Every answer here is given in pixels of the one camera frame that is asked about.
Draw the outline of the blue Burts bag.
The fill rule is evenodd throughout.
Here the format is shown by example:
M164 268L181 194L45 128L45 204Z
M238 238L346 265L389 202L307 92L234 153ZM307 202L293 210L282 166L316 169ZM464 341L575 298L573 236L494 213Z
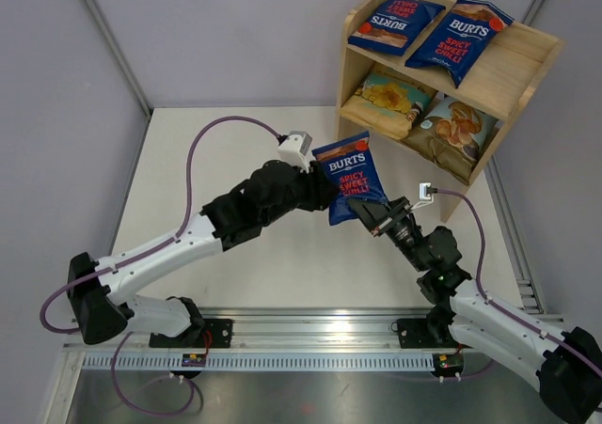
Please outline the blue Burts bag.
M339 188L339 194L329 206L330 226L357 219L347 204L348 198L388 202L369 144L370 133L364 131L312 150L328 179Z
M456 0L404 65L444 67L458 88L493 38L513 22L513 17L491 2Z
M402 56L418 35L446 8L423 0L387 0L348 38L348 43Z

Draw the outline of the tan kettle chips bag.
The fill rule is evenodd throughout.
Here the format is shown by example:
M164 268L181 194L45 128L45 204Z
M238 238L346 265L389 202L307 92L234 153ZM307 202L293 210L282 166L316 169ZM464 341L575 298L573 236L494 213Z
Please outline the tan kettle chips bag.
M342 106L341 115L394 140L406 138L437 90L375 64Z

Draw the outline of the light blue cassava chips bag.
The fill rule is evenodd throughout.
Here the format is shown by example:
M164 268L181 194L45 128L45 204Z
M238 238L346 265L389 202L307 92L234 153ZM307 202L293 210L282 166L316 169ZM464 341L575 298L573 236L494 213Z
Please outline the light blue cassava chips bag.
M449 96L409 132L403 143L463 184L479 162L498 120Z

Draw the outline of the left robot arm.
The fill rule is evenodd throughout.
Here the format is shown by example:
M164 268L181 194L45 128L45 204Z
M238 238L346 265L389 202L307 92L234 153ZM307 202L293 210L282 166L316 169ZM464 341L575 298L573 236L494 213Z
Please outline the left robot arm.
M317 162L303 170L273 160L204 205L181 230L119 256L72 258L67 295L83 341L95 345L138 333L150 335L153 347L200 346L206 323L193 300L160 300L139 291L198 259L259 237L288 212L323 211L338 193Z

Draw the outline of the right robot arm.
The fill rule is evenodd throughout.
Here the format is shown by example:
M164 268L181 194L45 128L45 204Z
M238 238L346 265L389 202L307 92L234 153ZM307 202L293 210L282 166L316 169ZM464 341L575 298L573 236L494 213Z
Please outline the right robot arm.
M455 341L509 369L566 423L585 423L601 409L601 348L586 330L544 322L486 291L462 269L450 229L423 234L409 202L351 198L350 208L375 237L386 235L422 274L417 283L432 304L427 334L438 345Z

